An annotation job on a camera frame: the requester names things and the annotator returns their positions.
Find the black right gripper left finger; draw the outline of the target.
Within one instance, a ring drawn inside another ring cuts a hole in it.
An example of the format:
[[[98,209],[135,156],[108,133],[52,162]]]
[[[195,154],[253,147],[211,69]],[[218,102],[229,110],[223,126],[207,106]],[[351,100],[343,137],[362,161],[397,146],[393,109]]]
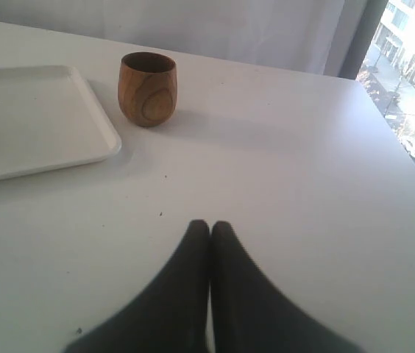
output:
[[[157,276],[126,307],[67,352],[206,352],[210,229],[189,223]]]

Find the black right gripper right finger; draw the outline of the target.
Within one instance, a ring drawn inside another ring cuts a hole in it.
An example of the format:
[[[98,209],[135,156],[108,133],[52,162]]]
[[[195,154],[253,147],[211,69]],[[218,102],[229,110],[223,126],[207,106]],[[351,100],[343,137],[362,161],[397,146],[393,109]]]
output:
[[[361,352],[284,296],[226,221],[211,233],[211,307],[217,352]]]

